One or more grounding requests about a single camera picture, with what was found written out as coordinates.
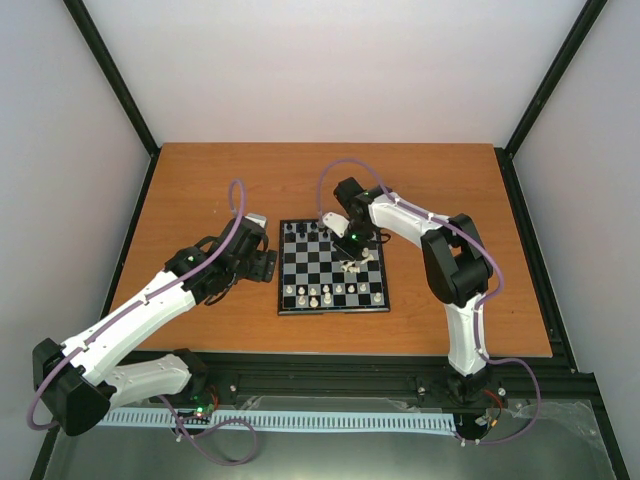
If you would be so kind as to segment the black silver chess board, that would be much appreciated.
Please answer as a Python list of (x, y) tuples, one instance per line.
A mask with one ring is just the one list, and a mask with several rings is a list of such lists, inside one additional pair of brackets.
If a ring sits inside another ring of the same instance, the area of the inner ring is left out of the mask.
[[(366, 264), (359, 261), (333, 259), (331, 234), (320, 228), (313, 219), (287, 219), (279, 224), (279, 269), (277, 313), (310, 315), (324, 313), (375, 313), (391, 310), (383, 245), (370, 249), (374, 259)], [(287, 295), (287, 285), (293, 294)], [(329, 285), (332, 303), (323, 302), (322, 288)], [(297, 290), (304, 286), (306, 305), (299, 306)], [(309, 295), (315, 286), (317, 295)], [(380, 292), (383, 302), (376, 305), (373, 295)], [(319, 305), (312, 308), (310, 299), (316, 297)]]

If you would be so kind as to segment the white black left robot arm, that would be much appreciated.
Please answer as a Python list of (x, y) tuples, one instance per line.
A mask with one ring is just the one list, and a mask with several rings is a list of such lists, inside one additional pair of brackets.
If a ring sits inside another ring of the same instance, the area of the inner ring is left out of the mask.
[(32, 351), (33, 383), (53, 425), (69, 436), (96, 426), (110, 411), (159, 395), (197, 402), (208, 390), (208, 369), (190, 350), (125, 365), (123, 359), (174, 318), (212, 306), (241, 280), (272, 280), (277, 253), (267, 220), (247, 214), (223, 233), (179, 250), (140, 292), (85, 331)]

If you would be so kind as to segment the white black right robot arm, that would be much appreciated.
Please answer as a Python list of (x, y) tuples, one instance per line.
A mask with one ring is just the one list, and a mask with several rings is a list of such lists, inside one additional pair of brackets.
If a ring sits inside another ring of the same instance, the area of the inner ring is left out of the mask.
[(446, 313), (453, 371), (445, 389), (455, 403), (471, 403), (490, 379), (483, 302), (494, 273), (473, 220), (464, 214), (437, 215), (380, 186), (366, 190), (352, 177), (333, 195), (345, 214), (328, 212), (320, 220), (340, 259), (364, 260), (384, 230), (421, 249), (427, 284)]

